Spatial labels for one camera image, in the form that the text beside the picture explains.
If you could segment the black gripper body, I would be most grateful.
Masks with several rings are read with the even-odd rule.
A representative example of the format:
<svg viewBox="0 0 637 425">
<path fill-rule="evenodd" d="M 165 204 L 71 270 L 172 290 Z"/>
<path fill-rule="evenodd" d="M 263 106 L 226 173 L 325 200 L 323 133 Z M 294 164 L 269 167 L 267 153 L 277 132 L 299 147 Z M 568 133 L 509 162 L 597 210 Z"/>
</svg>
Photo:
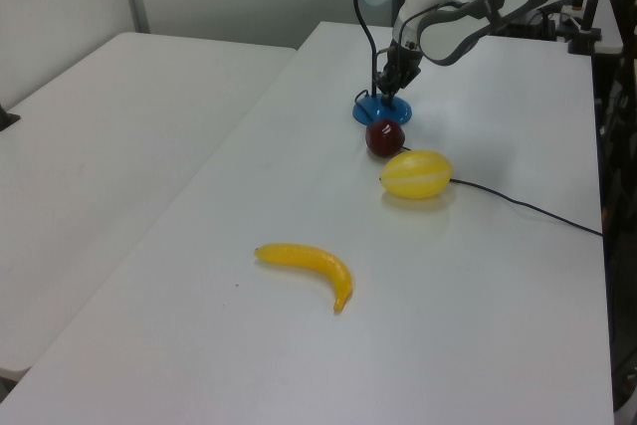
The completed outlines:
<svg viewBox="0 0 637 425">
<path fill-rule="evenodd" d="M 419 50 L 409 50 L 398 44 L 391 44 L 387 49 L 383 49 L 382 53 L 387 54 L 387 62 L 374 78 L 379 89 L 381 82 L 399 83 L 401 89 L 404 89 L 419 75 L 423 58 Z"/>
</svg>

